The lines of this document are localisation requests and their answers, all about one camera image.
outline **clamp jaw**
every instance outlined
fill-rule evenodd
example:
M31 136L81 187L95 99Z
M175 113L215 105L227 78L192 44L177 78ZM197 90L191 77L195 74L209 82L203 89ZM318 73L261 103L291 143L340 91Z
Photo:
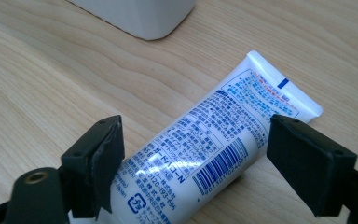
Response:
M96 122L61 157L62 166L19 177L10 201L0 205L0 223L69 223L74 217L111 212L110 186L124 159L121 116Z
M348 223L358 223L356 154L297 119L274 115L267 157L316 217L337 217L345 205Z

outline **tube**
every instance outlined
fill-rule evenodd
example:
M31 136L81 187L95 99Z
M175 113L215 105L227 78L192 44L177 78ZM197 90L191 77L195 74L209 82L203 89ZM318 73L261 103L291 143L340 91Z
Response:
M251 51L201 101L122 162L111 186L113 214L102 210L97 222L183 223L266 153L273 114L309 122L322 112Z

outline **wood grain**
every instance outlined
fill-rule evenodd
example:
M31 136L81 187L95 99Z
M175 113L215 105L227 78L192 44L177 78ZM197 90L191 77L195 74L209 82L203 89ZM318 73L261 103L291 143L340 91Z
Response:
M143 41L64 0L0 0L0 203L99 119L123 117L130 155L251 49L323 106L312 127L358 154L358 1L199 0L169 36ZM315 218L263 158L187 223L347 215Z

